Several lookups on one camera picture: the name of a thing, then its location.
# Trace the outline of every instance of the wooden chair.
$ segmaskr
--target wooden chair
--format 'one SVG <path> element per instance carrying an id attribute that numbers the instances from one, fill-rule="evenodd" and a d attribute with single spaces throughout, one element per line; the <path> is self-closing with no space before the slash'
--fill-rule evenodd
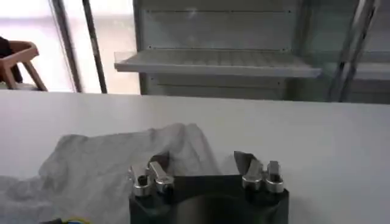
<path id="1" fill-rule="evenodd" d="M 15 52 L 4 58 L 0 58 L 0 75 L 5 81 L 8 89 L 22 89 L 20 84 L 16 83 L 13 77 L 11 68 L 21 62 L 30 74 L 32 80 L 37 86 L 37 90 L 47 91 L 48 89 L 43 84 L 37 70 L 31 63 L 31 60 L 38 56 L 38 49 L 35 44 L 26 41 L 9 41 L 11 49 Z"/>

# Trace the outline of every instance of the metal jaw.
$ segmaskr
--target metal jaw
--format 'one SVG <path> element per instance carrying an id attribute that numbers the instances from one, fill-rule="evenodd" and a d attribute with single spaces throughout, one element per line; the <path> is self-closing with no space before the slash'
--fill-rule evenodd
<path id="1" fill-rule="evenodd" d="M 267 166 L 266 187 L 269 192 L 282 193 L 284 191 L 283 179 L 280 175 L 278 161 L 270 161 Z"/>
<path id="2" fill-rule="evenodd" d="M 148 171 L 149 175 L 154 179 L 159 193 L 165 194 L 174 188 L 174 177 L 168 175 L 158 162 L 150 162 Z"/>
<path id="3" fill-rule="evenodd" d="M 258 191 L 263 179 L 261 176 L 262 171 L 263 164 L 257 159 L 252 159 L 247 173 L 243 175 L 243 188 Z"/>
<path id="4" fill-rule="evenodd" d="M 147 197 L 152 191 L 152 181 L 145 175 L 145 170 L 130 166 L 129 180 L 132 180 L 132 192 L 137 197 Z"/>

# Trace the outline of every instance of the white table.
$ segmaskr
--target white table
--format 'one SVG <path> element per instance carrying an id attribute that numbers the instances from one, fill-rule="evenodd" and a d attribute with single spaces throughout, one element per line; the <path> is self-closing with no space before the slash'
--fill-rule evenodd
<path id="1" fill-rule="evenodd" d="M 386 105 L 0 91 L 0 117 L 0 175 L 35 175 L 62 135 L 196 123 L 220 163 L 281 162 L 290 223 L 390 222 Z"/>

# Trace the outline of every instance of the crumpled fabric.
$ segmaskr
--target crumpled fabric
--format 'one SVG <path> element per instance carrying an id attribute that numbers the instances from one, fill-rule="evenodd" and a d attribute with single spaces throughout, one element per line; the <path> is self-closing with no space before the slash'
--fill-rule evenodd
<path id="1" fill-rule="evenodd" d="M 0 177 L 0 223 L 82 217 L 92 223 L 130 223 L 130 165 L 169 152 L 173 175 L 220 175 L 202 131 L 194 124 L 110 136 L 64 136 L 39 175 Z"/>

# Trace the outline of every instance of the metal bracket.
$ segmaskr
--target metal bracket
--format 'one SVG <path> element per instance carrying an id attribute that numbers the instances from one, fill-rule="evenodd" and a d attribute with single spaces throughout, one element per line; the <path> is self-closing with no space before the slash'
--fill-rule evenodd
<path id="1" fill-rule="evenodd" d="M 258 191 L 261 187 L 261 181 L 263 179 L 262 171 L 263 164 L 257 159 L 252 159 L 248 172 L 243 175 L 243 188 L 250 188 Z"/>
<path id="2" fill-rule="evenodd" d="M 152 181 L 145 175 L 144 171 L 137 170 L 130 166 L 129 180 L 132 181 L 132 193 L 137 197 L 147 197 L 151 194 Z"/>
<path id="3" fill-rule="evenodd" d="M 269 192 L 282 193 L 284 191 L 283 179 L 280 174 L 278 161 L 270 161 L 267 166 L 266 187 Z"/>
<path id="4" fill-rule="evenodd" d="M 168 175 L 158 162 L 154 161 L 149 163 L 148 168 L 149 174 L 154 179 L 159 193 L 165 194 L 174 188 L 174 177 Z"/>

